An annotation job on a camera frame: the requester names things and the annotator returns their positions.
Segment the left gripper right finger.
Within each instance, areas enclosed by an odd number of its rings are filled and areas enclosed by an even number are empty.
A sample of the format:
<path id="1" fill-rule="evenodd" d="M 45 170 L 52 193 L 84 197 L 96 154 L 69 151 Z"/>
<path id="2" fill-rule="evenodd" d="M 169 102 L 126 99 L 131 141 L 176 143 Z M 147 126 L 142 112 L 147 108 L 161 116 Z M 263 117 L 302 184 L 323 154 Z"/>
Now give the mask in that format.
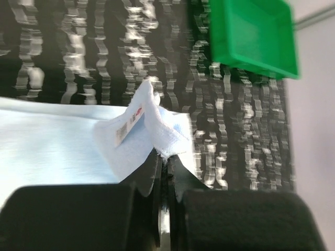
<path id="1" fill-rule="evenodd" d="M 167 162 L 167 198 L 170 210 L 171 250 L 181 250 L 179 240 L 182 238 L 182 199 L 188 190 L 208 190 L 195 175 L 181 162 L 177 155 Z"/>

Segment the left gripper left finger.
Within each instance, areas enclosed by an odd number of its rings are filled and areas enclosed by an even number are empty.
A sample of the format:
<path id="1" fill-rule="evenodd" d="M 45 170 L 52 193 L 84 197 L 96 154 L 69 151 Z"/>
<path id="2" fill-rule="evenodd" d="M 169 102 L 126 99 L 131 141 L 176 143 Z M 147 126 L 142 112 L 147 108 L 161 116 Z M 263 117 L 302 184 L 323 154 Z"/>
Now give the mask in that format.
<path id="1" fill-rule="evenodd" d="M 127 248 L 159 248 L 162 159 L 155 150 L 121 184 L 134 188 Z"/>

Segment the light blue towel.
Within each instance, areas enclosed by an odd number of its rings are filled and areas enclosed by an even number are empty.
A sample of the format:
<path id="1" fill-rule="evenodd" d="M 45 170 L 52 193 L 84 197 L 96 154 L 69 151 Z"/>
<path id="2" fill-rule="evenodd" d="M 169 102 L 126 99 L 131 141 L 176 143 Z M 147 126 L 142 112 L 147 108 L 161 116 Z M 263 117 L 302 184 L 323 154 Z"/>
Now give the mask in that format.
<path id="1" fill-rule="evenodd" d="M 160 106 L 149 81 L 129 106 L 1 99 L 1 196 L 29 185 L 118 183 L 152 150 L 195 170 L 190 118 Z"/>

